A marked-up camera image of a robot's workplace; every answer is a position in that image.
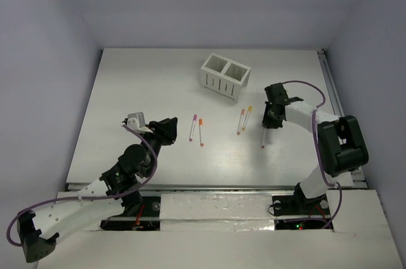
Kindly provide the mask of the salmon capped white marker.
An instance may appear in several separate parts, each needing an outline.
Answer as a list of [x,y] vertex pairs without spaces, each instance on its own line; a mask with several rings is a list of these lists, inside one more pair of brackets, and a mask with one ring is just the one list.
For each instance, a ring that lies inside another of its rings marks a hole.
[[240,135],[240,134],[241,134],[242,125],[243,125],[243,122],[244,122],[244,117],[245,117],[245,109],[243,108],[243,109],[241,110],[240,118],[239,118],[239,123],[238,123],[238,126],[237,126],[237,135]]

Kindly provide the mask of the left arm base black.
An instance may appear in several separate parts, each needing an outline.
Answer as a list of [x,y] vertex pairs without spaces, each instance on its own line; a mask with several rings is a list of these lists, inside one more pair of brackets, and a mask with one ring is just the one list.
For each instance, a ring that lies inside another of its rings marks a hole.
[[102,220],[100,228],[104,231],[159,231],[161,194],[141,194],[141,198],[134,210],[125,209],[122,214]]

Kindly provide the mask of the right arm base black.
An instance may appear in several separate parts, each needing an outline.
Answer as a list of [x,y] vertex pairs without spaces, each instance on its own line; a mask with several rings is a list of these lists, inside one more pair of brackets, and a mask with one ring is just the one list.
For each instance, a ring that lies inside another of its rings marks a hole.
[[276,195],[267,208],[275,218],[276,230],[321,230],[331,218],[326,194],[307,199],[299,184],[292,195]]

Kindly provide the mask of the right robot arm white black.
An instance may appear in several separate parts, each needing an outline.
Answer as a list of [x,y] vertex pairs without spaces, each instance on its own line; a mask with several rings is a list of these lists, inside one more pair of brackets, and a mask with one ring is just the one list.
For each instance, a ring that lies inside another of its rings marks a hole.
[[[290,97],[284,86],[298,83],[315,89],[321,103],[311,106],[300,97]],[[271,84],[265,88],[267,101],[262,125],[279,129],[285,122],[309,131],[317,155],[318,165],[294,189],[292,206],[299,213],[307,213],[315,206],[315,199],[330,188],[339,188],[338,177],[354,171],[369,161],[369,153],[356,117],[343,117],[321,111],[326,96],[320,88],[304,81],[291,80]]]

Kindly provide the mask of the yellow capped white marker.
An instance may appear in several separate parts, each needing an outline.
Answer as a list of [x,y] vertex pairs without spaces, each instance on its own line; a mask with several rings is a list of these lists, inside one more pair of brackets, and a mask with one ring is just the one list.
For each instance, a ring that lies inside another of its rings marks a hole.
[[242,124],[242,131],[245,131],[245,129],[246,129],[247,122],[248,122],[248,120],[249,120],[251,111],[252,111],[252,106],[249,106],[248,109],[247,109],[247,112],[246,112],[246,114],[245,114],[243,124]]

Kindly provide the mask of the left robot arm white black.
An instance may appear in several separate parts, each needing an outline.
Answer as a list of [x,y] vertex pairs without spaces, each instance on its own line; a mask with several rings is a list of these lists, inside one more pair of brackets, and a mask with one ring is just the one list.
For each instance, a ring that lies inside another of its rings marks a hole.
[[142,113],[130,114],[122,127],[140,139],[128,146],[117,162],[73,196],[45,200],[17,214],[14,224],[27,263],[52,253],[57,244],[105,218],[134,215],[143,202],[140,189],[155,174],[163,146],[177,138],[178,119],[146,124]]

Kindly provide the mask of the pink capped white marker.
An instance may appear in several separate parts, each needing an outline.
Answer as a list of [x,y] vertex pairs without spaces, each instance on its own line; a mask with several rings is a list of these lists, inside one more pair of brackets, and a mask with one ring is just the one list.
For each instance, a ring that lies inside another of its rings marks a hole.
[[266,136],[267,136],[267,129],[263,128],[262,135],[261,135],[261,148],[265,148],[265,146],[266,146]]

